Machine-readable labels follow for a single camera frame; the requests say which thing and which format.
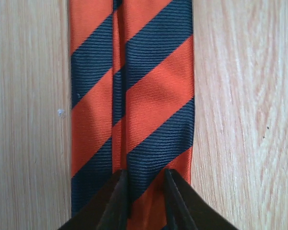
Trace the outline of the orange navy striped tie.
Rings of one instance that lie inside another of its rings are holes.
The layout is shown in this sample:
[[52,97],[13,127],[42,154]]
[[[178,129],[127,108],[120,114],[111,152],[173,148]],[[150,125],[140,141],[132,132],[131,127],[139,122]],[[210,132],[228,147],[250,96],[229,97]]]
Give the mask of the orange navy striped tie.
[[72,217],[126,170],[126,230],[166,230],[164,171],[191,179],[192,2],[72,0],[69,9]]

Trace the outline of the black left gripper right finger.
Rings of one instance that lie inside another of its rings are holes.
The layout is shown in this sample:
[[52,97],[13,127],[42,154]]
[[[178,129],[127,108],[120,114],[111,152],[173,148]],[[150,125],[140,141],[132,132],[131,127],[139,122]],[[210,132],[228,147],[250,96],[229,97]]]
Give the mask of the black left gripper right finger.
[[235,230],[175,169],[164,171],[164,200],[170,230]]

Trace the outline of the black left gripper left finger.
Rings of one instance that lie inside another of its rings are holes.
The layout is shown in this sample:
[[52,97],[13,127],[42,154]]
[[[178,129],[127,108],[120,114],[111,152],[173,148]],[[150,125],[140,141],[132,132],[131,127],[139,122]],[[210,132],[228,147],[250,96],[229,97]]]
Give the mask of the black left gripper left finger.
[[118,170],[60,230],[125,230],[128,214],[127,171]]

